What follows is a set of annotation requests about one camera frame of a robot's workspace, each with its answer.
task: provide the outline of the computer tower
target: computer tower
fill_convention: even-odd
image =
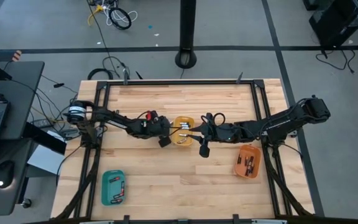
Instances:
[[[319,0],[303,0],[307,11],[314,11],[318,8]]]
[[[341,46],[358,29],[358,0],[325,0],[309,20],[320,44]]]

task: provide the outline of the yellow container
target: yellow container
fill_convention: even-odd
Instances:
[[[194,119],[186,117],[186,116],[179,116],[179,117],[175,118],[175,121],[173,122],[173,127],[181,127],[180,123],[189,123],[190,129],[195,127]],[[177,144],[178,146],[190,146],[191,143],[193,143],[192,138],[179,136],[179,134],[193,134],[193,132],[189,131],[188,129],[181,129],[181,130],[175,132],[175,134],[172,134],[173,143]]]

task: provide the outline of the black desk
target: black desk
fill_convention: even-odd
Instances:
[[[0,163],[6,160],[15,162],[12,184],[0,189],[0,215],[11,214],[15,204],[21,203],[19,194],[25,181],[27,160],[33,148],[34,142],[31,139],[0,141]]]
[[[0,68],[5,68],[13,80],[37,89],[45,65],[43,62],[11,62],[6,65],[7,62],[0,62]],[[14,205],[23,199],[28,181],[27,168],[31,168],[27,161],[34,149],[34,142],[61,154],[66,148],[64,142],[27,122],[35,96],[31,89],[12,81],[0,81],[0,93],[11,103],[0,134],[0,163],[8,159],[15,162],[13,183],[0,189],[0,215],[12,213]]]
[[[12,76],[12,79],[36,90],[41,79],[45,63],[43,62],[0,62],[0,68]],[[27,122],[35,93],[30,88],[12,81],[0,81],[0,94],[11,103],[0,139],[13,140],[32,138],[37,143],[64,154],[66,144]]]

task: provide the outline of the yellow cable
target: yellow cable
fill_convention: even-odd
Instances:
[[[42,116],[45,116],[41,111],[35,109],[34,107],[31,107],[31,109],[35,110],[36,112],[38,112]],[[58,121],[58,120],[55,120],[55,119],[53,119],[51,117],[48,117],[47,119],[50,120],[51,122],[55,122],[55,123],[67,123],[66,121]]]
[[[95,11],[92,12],[92,14],[88,17],[88,25],[89,25],[89,26],[91,26],[91,21],[90,21],[90,19],[91,19],[92,17],[94,17],[94,15],[95,15],[96,13],[98,13],[98,12],[103,12],[103,7],[100,6],[100,5],[97,5]]]

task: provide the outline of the computer mouse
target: computer mouse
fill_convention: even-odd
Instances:
[[[15,163],[10,160],[0,164],[0,189],[8,187],[12,183],[14,167]]]

